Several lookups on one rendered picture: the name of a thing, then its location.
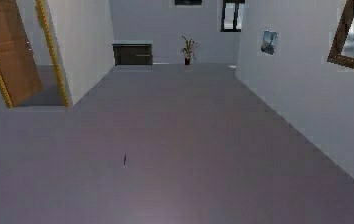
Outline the small blue wall picture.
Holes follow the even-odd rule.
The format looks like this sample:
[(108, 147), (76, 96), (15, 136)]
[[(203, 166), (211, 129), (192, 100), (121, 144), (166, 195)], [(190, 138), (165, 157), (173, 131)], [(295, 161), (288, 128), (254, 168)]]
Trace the small blue wall picture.
[(262, 44), (261, 44), (260, 50), (263, 53), (273, 55), (275, 53), (277, 41), (278, 41), (278, 33), (277, 32), (265, 30), (263, 32)]

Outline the black framed window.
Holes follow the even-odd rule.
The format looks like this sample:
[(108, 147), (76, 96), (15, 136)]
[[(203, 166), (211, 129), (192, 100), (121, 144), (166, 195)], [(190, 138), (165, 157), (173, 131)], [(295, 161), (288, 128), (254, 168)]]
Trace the black framed window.
[(240, 32), (246, 0), (222, 0), (221, 32)]

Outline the yellow door frame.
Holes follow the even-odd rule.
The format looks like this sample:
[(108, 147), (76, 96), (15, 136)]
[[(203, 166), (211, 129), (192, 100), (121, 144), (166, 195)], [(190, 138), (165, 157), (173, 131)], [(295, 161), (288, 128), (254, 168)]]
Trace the yellow door frame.
[[(42, 82), (43, 90), (26, 102), (19, 106), (14, 106), (11, 97), (6, 90), (6, 85), (1, 78), (0, 73), (0, 93), (5, 105), (8, 108), (25, 107), (25, 106), (61, 106), (67, 107), (69, 105), (69, 98), (66, 93), (65, 80), (62, 75), (60, 62), (58, 60), (58, 53), (55, 46), (54, 35), (51, 30), (51, 19), (49, 17), (49, 10), (46, 7), (45, 0), (33, 0), (33, 6), (36, 11), (38, 23), (43, 31), (46, 49), (48, 51), (51, 64), (48, 66), (40, 66), (36, 63), (39, 77)], [(18, 5), (21, 19), (22, 10)]]

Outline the potted house plant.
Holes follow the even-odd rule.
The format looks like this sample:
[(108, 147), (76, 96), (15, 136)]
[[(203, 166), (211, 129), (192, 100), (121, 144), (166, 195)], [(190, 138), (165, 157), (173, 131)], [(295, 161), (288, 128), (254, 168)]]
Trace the potted house plant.
[(181, 53), (184, 55), (184, 64), (190, 65), (191, 60), (195, 59), (194, 50), (198, 46), (198, 43), (193, 39), (188, 39), (183, 36), (184, 39), (184, 47), (181, 49)]

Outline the brown wooden room door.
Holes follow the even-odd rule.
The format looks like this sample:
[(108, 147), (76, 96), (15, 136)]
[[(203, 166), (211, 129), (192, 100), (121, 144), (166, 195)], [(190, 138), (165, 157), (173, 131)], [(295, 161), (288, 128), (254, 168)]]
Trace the brown wooden room door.
[(14, 106), (43, 90), (16, 0), (0, 0), (0, 73)]

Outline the brown framed cloud painting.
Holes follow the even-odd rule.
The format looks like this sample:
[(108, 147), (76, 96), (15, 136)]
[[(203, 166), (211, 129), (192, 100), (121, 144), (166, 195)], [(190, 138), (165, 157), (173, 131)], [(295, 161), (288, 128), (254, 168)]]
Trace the brown framed cloud painting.
[(327, 61), (354, 70), (354, 0), (346, 0)]

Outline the dark framed wall picture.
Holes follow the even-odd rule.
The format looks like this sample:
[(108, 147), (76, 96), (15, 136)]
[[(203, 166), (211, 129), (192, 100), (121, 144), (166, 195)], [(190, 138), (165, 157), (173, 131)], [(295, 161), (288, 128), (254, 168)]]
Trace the dark framed wall picture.
[(176, 6), (200, 6), (203, 0), (174, 0)]

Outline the dark cabinet with pale top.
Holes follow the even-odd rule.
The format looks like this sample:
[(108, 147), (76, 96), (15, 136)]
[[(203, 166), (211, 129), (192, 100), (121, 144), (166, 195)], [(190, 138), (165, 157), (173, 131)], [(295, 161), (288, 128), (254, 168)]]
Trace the dark cabinet with pale top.
[(146, 40), (117, 40), (112, 44), (115, 65), (152, 65), (152, 42)]

